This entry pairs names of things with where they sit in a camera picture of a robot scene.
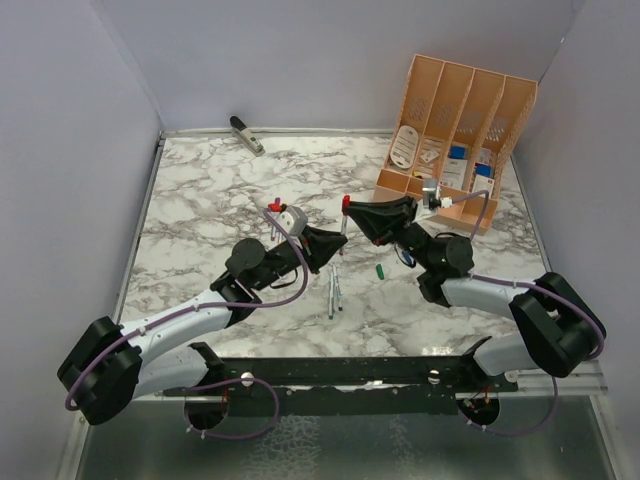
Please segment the blue pen cap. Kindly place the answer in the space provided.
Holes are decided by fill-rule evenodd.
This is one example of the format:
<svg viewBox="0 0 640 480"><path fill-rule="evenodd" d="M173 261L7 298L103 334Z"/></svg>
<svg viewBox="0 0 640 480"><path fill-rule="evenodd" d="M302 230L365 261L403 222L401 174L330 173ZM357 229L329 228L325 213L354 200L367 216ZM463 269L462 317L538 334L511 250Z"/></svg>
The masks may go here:
<svg viewBox="0 0 640 480"><path fill-rule="evenodd" d="M403 258L403 262L407 266L409 266L410 268L414 268L415 267L416 262L407 251L403 250L401 255L402 255L402 258Z"/></svg>

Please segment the white paper cards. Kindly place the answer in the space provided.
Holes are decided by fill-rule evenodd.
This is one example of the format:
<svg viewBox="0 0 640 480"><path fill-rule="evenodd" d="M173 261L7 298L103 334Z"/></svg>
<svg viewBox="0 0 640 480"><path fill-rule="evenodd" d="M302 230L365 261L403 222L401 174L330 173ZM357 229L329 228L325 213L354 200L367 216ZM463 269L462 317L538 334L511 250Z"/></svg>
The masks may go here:
<svg viewBox="0 0 640 480"><path fill-rule="evenodd" d="M435 162L439 159L443 142L439 139L426 138L418 156L418 169L432 174Z"/></svg>

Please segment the peach desk organizer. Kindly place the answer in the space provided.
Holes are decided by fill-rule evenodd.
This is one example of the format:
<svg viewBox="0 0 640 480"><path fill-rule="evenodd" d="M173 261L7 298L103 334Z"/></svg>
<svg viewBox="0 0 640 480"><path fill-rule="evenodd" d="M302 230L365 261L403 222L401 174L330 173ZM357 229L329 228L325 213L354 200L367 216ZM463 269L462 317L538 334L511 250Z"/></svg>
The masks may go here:
<svg viewBox="0 0 640 480"><path fill-rule="evenodd" d="M498 73L424 55L415 55L409 68L402 106L392 142L402 125L419 135L411 168L396 168L390 148L380 169L373 198L388 201L411 196L422 198L426 178L436 178L452 207L435 214L434 221L484 235L496 214L503 174L511 154L533 111L538 91L535 80ZM439 139L443 147L433 173L418 169L418 156L426 138ZM463 178L442 176L452 145L467 146L468 166ZM471 192L476 163L494 170L493 194Z"/></svg>

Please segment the red-end white marker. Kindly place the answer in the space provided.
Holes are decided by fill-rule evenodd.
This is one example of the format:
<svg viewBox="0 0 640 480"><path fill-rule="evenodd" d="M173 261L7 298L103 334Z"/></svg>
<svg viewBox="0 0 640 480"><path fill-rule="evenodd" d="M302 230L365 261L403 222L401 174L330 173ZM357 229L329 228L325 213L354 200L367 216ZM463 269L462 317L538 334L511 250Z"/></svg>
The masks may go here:
<svg viewBox="0 0 640 480"><path fill-rule="evenodd" d="M344 236L345 238L346 238L346 234L347 234L347 223L348 223L348 215L343 213L342 218L341 218L340 234L342 236ZM339 249L339 255L340 256L344 255L344 247L345 247L345 245L346 245L346 243L343 244Z"/></svg>

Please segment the red white box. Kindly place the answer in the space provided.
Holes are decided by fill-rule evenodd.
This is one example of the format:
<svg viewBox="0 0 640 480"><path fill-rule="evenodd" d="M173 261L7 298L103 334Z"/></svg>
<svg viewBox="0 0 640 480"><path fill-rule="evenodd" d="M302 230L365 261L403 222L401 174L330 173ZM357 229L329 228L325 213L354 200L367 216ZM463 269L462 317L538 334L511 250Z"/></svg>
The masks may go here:
<svg viewBox="0 0 640 480"><path fill-rule="evenodd" d="M489 195L493 194L495 186L494 170L489 164L476 163L471 183L471 192L487 191Z"/></svg>

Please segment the green-end white marker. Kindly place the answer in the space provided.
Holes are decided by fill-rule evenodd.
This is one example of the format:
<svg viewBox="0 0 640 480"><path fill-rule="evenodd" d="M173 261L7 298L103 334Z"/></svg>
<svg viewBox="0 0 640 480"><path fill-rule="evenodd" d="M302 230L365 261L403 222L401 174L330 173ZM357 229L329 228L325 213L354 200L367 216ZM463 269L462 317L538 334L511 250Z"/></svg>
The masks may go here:
<svg viewBox="0 0 640 480"><path fill-rule="evenodd" d="M334 269L331 266L329 270L329 296L328 296L328 318L333 320L334 318L334 294L335 294L335 278L334 278Z"/></svg>

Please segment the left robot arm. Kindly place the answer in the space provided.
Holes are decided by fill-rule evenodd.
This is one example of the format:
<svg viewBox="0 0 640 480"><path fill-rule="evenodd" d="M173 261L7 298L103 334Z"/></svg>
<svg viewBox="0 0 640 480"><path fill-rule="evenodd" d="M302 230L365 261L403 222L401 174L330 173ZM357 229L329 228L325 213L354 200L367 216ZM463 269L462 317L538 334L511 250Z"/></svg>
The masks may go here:
<svg viewBox="0 0 640 480"><path fill-rule="evenodd" d="M266 249L246 238L232 249L225 271L194 298L159 314L115 323L91 322L57 371L67 391L64 406L92 425L119 414L149 393L142 377L157 360L206 333L224 330L266 308L257 296L291 272L316 274L347 242L345 235L306 226L298 237Z"/></svg>

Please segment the white oval perforated plate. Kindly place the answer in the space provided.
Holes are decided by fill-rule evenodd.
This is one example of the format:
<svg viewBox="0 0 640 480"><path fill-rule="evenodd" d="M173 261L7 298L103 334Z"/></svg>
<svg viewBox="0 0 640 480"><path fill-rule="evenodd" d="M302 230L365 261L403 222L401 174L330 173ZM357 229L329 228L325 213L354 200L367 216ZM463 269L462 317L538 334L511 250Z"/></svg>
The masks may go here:
<svg viewBox="0 0 640 480"><path fill-rule="evenodd" d="M410 125L402 125L391 144L390 162L401 170L412 167L419 144L419 135Z"/></svg>

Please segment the grey black stapler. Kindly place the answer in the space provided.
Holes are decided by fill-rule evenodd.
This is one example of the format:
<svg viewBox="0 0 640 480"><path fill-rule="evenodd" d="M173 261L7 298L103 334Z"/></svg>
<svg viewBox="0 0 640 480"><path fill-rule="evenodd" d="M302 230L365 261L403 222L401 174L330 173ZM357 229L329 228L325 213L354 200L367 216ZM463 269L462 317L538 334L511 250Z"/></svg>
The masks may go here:
<svg viewBox="0 0 640 480"><path fill-rule="evenodd" d="M231 133L255 156L264 154L264 146L256 138L253 132L246 124L237 116L233 115L229 118Z"/></svg>

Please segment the blue white box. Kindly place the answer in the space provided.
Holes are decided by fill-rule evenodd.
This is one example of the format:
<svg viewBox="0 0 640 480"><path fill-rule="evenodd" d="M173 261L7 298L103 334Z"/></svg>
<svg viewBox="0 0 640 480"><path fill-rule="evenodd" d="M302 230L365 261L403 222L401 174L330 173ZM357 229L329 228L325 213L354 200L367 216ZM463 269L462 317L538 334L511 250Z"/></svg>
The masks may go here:
<svg viewBox="0 0 640 480"><path fill-rule="evenodd" d="M452 145L444 161L442 176L463 178L468 166L469 153L467 146Z"/></svg>

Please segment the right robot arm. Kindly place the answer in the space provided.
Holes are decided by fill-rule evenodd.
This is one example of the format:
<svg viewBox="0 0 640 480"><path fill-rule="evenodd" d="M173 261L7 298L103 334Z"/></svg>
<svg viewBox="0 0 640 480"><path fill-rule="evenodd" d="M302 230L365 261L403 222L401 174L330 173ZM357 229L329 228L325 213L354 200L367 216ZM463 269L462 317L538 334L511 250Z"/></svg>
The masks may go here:
<svg viewBox="0 0 640 480"><path fill-rule="evenodd" d="M606 330L559 274L531 281L503 280L474 272L471 236L429 235L415 221L419 201L344 199L342 212L376 246L407 251L423 268L417 282L423 298L446 308L465 307L513 320L517 333L490 338L472 348L459 367L461 383L481 391L495 376L539 368L554 378L604 350Z"/></svg>

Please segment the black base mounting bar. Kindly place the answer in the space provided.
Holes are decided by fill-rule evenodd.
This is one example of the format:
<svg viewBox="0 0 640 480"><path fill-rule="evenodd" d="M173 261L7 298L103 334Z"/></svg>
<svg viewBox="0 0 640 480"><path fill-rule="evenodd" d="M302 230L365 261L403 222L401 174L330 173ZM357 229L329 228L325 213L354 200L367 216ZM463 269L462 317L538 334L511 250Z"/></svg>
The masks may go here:
<svg viewBox="0 0 640 480"><path fill-rule="evenodd" d="M470 354L414 357L232 358L204 342L193 346L207 371L200 391L174 388L201 425L224 417L454 415L457 396L516 391L504 375L489 377Z"/></svg>

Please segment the blue-end white marker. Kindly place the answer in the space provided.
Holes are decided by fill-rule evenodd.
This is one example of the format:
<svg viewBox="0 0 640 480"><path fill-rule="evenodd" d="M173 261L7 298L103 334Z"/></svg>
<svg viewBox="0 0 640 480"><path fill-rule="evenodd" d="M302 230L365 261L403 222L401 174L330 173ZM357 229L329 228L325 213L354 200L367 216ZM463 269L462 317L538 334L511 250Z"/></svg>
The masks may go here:
<svg viewBox="0 0 640 480"><path fill-rule="evenodd" d="M341 286L340 286L338 267L336 265L332 266L332 279L334 282L334 287L333 287L334 308L337 311L342 311L343 310L342 292L341 292Z"/></svg>

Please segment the aluminium frame rail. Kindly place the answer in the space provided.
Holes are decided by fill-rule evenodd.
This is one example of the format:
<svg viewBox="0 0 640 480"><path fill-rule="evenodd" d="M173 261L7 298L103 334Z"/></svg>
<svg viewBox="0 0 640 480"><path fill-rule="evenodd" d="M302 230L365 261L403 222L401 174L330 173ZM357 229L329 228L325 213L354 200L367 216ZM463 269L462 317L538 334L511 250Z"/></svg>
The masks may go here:
<svg viewBox="0 0 640 480"><path fill-rule="evenodd" d="M546 396L554 392L553 384L560 395L592 396L604 394L608 386L598 361L580 364L564 378L555 378L543 370L521 370L518 372L518 393L528 396Z"/></svg>

